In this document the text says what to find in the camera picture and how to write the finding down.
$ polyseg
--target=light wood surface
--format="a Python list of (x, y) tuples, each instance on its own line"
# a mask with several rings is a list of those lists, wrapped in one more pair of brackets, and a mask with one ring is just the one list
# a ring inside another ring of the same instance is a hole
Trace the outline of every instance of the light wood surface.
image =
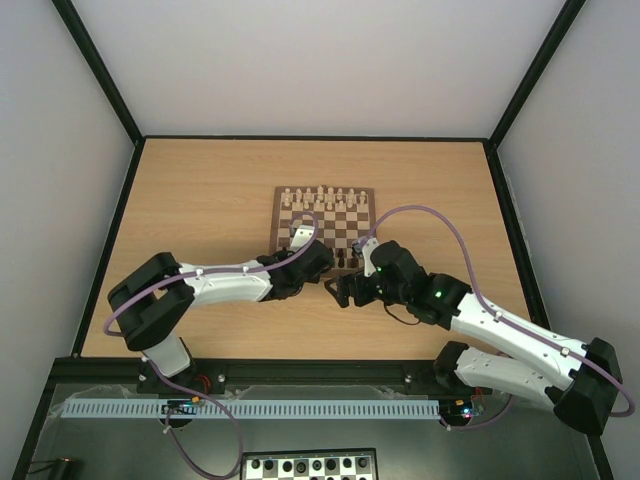
[[(480, 143), (148, 140), (118, 233), (84, 356), (131, 356), (101, 332), (107, 292), (152, 255), (179, 262), (241, 263), (269, 253), (274, 188), (358, 184), (375, 189), (378, 216), (422, 204), (464, 236), (483, 293), (528, 318), (487, 161)], [(402, 212), (378, 230), (428, 271), (468, 282), (460, 249), (436, 218)], [(392, 311), (413, 320), (402, 307)], [(440, 327), (409, 327), (382, 305), (341, 309), (322, 284), (285, 301), (193, 309), (177, 333), (194, 357), (430, 359), (449, 340), (480, 342)]]

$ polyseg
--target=gray wall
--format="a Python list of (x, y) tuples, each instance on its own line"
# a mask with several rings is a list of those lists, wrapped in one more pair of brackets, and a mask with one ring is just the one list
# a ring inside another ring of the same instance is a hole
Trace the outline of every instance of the gray wall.
[[(500, 153), (551, 323), (613, 343), (640, 400), (638, 18), (638, 2), (587, 2)], [(640, 414), (603, 441), (616, 478), (638, 478)]]
[(145, 134), (488, 136), (563, 3), (76, 6)]
[(0, 137), (0, 478), (10, 478), (52, 360), (70, 353), (132, 152), (48, 0), (3, 3)]

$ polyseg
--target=black frame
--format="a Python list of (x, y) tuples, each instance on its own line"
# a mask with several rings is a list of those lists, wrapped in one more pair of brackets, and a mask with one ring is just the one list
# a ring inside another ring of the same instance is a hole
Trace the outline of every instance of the black frame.
[[(535, 279), (527, 246), (520, 229), (511, 193), (505, 179), (498, 147), (509, 128), (525, 104), (544, 69), (551, 61), (562, 39), (578, 16), (586, 0), (566, 0), (538, 53), (533, 59), (524, 78), (509, 102), (502, 118), (490, 138), (454, 137), (357, 137), (357, 136), (253, 136), (253, 135), (147, 135), (144, 136), (133, 119), (124, 99), (113, 81), (106, 65), (91, 40), (78, 12), (71, 0), (51, 0), (67, 26), (70, 34), (82, 52), (107, 99), (111, 103), (123, 127), (135, 147), (126, 179), (120, 193), (117, 207), (100, 257), (86, 307), (70, 357), (55, 360), (36, 409), (31, 427), (13, 475), (14, 480), (23, 479), (37, 446), (40, 429), (58, 384), (64, 383), (133, 383), (138, 375), (139, 362), (123, 358), (81, 358), (91, 318), (102, 286), (118, 229), (124, 215), (140, 157), (147, 138), (199, 138), (199, 139), (242, 139), (242, 140), (326, 140), (326, 141), (411, 141), (411, 142), (481, 142), (496, 190), (505, 228), (513, 252), (516, 268), (522, 284), (531, 320), (545, 328), (550, 328), (540, 290)], [(428, 369), (432, 361), (293, 361), (293, 360), (215, 360), (200, 359), (199, 365), (213, 373), (224, 373), (226, 385), (249, 385), (252, 383), (289, 384), (337, 384), (337, 385), (389, 385), (405, 393), (423, 394), (425, 388), (439, 398), (453, 398), (438, 391), (432, 382), (407, 384), (407, 374)], [(595, 464), (604, 480), (613, 479), (602, 442), (599, 437), (589, 437), (589, 445)]]

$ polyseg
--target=purple cable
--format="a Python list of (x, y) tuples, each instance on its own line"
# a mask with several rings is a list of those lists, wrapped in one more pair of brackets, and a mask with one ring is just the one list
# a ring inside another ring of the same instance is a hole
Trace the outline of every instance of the purple cable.
[(486, 422), (477, 423), (475, 425), (465, 425), (462, 427), (453, 427), (449, 425), (444, 418), (440, 418), (440, 425), (443, 425), (447, 428), (450, 428), (451, 430), (456, 430), (456, 431), (463, 431), (463, 430), (467, 431), (467, 430), (475, 430), (476, 428), (488, 427), (489, 425), (493, 425), (497, 423), (502, 417), (504, 417), (507, 414), (507, 412), (511, 410), (511, 407), (513, 407), (515, 403), (516, 403), (515, 395), (509, 395), (509, 400), (504, 405), (504, 407), (502, 407), (502, 410), (500, 410), (495, 417), (493, 417), (491, 420), (487, 420)]
[(169, 386), (169, 387), (171, 387), (171, 388), (173, 388), (175, 390), (179, 390), (181, 392), (187, 393), (189, 395), (194, 395), (196, 397), (204, 398), (205, 400), (208, 400), (209, 402), (213, 403), (227, 417), (229, 417), (229, 420), (231, 420), (231, 422), (233, 423), (233, 427), (236, 430), (236, 436), (238, 437), (238, 459), (236, 460), (235, 465), (231, 468), (229, 473), (226, 473), (224, 475), (215, 475), (213, 473), (209, 473), (209, 472), (207, 472), (205, 470), (202, 470), (198, 465), (196, 465), (196, 463), (191, 459), (191, 457), (189, 457), (189, 455), (185, 451), (184, 447), (180, 444), (180, 441), (178, 440), (178, 437), (173, 432), (173, 429), (171, 428), (171, 425), (169, 424), (169, 421), (171, 420), (171, 414), (173, 413), (173, 411), (175, 409), (170, 409), (167, 412), (167, 416), (164, 419), (164, 424), (167, 427), (167, 433), (171, 436), (171, 439), (173, 440), (173, 443), (175, 443), (176, 447), (178, 447), (178, 453), (180, 454), (182, 459), (185, 461), (185, 463), (187, 465), (189, 465), (191, 470), (196, 472), (201, 477), (207, 478), (209, 480), (226, 480), (228, 478), (234, 477), (238, 473), (238, 470), (240, 469), (240, 466), (242, 465), (242, 454), (244, 453), (244, 439), (242, 437), (242, 429), (240, 428), (240, 424), (238, 423), (238, 420), (233, 416), (233, 414), (229, 411), (229, 409), (227, 409), (227, 407), (222, 405), (219, 401), (217, 401), (213, 397), (210, 397), (208, 395), (200, 393), (200, 392), (198, 392), (196, 390), (192, 390), (190, 388), (183, 387), (181, 385), (178, 385), (177, 383), (173, 383), (171, 380), (166, 378), (160, 372), (160, 369), (158, 368), (158, 366), (155, 363), (153, 363), (150, 359), (147, 359), (147, 362), (149, 363), (149, 365), (151, 365), (151, 368), (153, 368), (153, 371), (156, 373), (158, 378), (165, 385), (167, 385), (167, 386)]
[[(453, 223), (451, 223), (451, 221), (445, 217), (443, 214), (441, 214), (440, 212), (438, 212), (437, 210), (434, 210), (433, 208), (429, 208), (429, 207), (425, 207), (422, 205), (406, 205), (404, 207), (397, 207), (394, 208), (392, 210), (389, 210), (387, 213), (385, 213), (382, 217), (380, 217), (380, 219), (375, 223), (375, 225), (373, 227), (371, 227), (371, 230), (369, 230), (369, 232), (362, 238), (362, 240), (360, 241), (360, 247), (363, 247), (365, 243), (367, 243), (367, 240), (369, 240), (369, 238), (371, 238), (371, 236), (373, 236), (375, 234), (376, 229), (378, 228), (378, 226), (385, 221), (388, 217), (390, 217), (391, 215), (398, 213), (398, 212), (403, 212), (406, 210), (420, 210), (423, 212), (427, 212), (430, 213), (432, 215), (435, 215), (436, 217), (438, 217), (440, 220), (442, 220), (445, 225), (447, 225), (447, 227), (449, 227), (449, 230), (451, 230), (451, 232), (453, 233), (453, 235), (456, 237), (456, 240), (458, 240), (458, 244), (460, 245), (460, 248), (462, 250), (462, 255), (464, 256), (464, 261), (467, 265), (467, 271), (469, 272), (469, 278), (471, 279), (471, 285), (473, 287), (473, 293), (475, 294), (476, 298), (478, 299), (478, 302), (480, 303), (480, 305), (482, 305), (484, 307), (484, 309), (489, 312), (491, 315), (493, 315), (494, 317), (496, 316), (497, 312), (496, 310), (494, 310), (493, 308), (491, 308), (487, 302), (485, 301), (484, 297), (482, 296), (482, 294), (480, 293), (480, 286), (478, 285), (478, 281), (476, 279), (476, 275), (473, 271), (473, 266), (471, 265), (471, 257), (469, 255), (469, 250), (467, 249), (466, 244), (464, 243), (464, 240), (462, 238), (462, 235), (460, 235), (460, 232), (456, 229), (456, 227), (453, 225)], [(542, 342), (543, 344), (547, 345), (548, 347), (553, 348), (554, 350), (557, 350), (559, 352), (562, 352), (563, 348), (562, 346), (558, 345), (557, 343), (541, 336), (538, 335), (535, 332), (530, 332), (529, 330), (527, 330), (526, 328), (518, 325), (517, 323), (513, 322), (512, 320), (510, 320), (508, 317), (502, 315), (500, 317), (500, 321), (504, 322), (505, 325), (517, 330), (520, 333), (523, 333), (539, 342)], [(609, 383), (611, 383), (614, 387), (616, 387), (618, 389), (618, 391), (624, 396), (624, 398), (626, 398), (629, 406), (627, 408), (627, 410), (622, 411), (622, 412), (611, 412), (611, 416), (612, 417), (629, 417), (631, 415), (633, 415), (633, 413), (636, 411), (636, 402), (634, 401), (633, 397), (631, 396), (631, 392), (625, 387), (623, 386), (618, 380), (616, 380), (613, 375), (611, 375), (609, 372), (607, 372), (606, 370), (604, 370), (602, 367), (600, 367), (599, 365), (596, 365), (595, 363), (593, 363), (591, 360), (589, 360), (588, 358), (585, 358), (581, 355), (578, 355), (577, 353), (573, 352), (573, 351), (569, 351), (569, 356), (575, 360), (578, 360), (579, 362), (582, 362), (583, 364), (585, 364), (586, 366), (588, 366), (589, 368), (593, 369), (594, 371), (596, 371), (599, 375), (601, 375), (602, 377), (604, 377)]]
[[(305, 243), (302, 246), (302, 248), (300, 248), (300, 250), (298, 250), (296, 253), (294, 253), (293, 255), (291, 255), (288, 258), (285, 258), (281, 262), (274, 263), (273, 265), (249, 268), (246, 271), (246, 273), (260, 273), (260, 272), (268, 272), (270, 270), (275, 270), (276, 268), (281, 268), (281, 267), (284, 267), (285, 265), (288, 265), (289, 263), (297, 260), (302, 255), (304, 255), (304, 252), (306, 252), (309, 249), (309, 247), (311, 246), (313, 241), (318, 236), (318, 219), (311, 212), (306, 212), (306, 211), (305, 212), (300, 212), (299, 214), (296, 215), (296, 217), (291, 219), (291, 223), (293, 223), (293, 221), (296, 218), (304, 216), (304, 215), (308, 215), (308, 216), (311, 217), (311, 219), (313, 220), (313, 227), (314, 227), (313, 228), (313, 234), (311, 235), (311, 238), (309, 238), (307, 243)], [(202, 271), (201, 275), (209, 275), (211, 273), (243, 273), (243, 272), (244, 272), (244, 270), (242, 268), (212, 267), (212, 268), (204, 269)], [(187, 273), (180, 273), (178, 275), (174, 275), (173, 277), (169, 277), (169, 278), (165, 278), (164, 280), (160, 280), (159, 282), (151, 285), (150, 287), (145, 288), (144, 290), (142, 290), (141, 292), (135, 294), (129, 300), (124, 302), (122, 305), (120, 305), (120, 307), (118, 307), (109, 316), (109, 318), (107, 318), (107, 320), (104, 322), (104, 325), (102, 327), (102, 331), (105, 333), (105, 335), (109, 335), (110, 337), (124, 337), (122, 332), (114, 332), (113, 330), (110, 330), (111, 324), (116, 320), (116, 318), (118, 318), (120, 315), (122, 315), (122, 313), (124, 311), (126, 311), (129, 308), (131, 308), (133, 305), (138, 303), (144, 297), (146, 297), (147, 295), (155, 292), (156, 290), (164, 288), (167, 285), (171, 285), (172, 283), (178, 282), (180, 280), (184, 280), (186, 278), (193, 278), (193, 277), (196, 277), (196, 276), (198, 276), (198, 272), (197, 271), (187, 272)]]

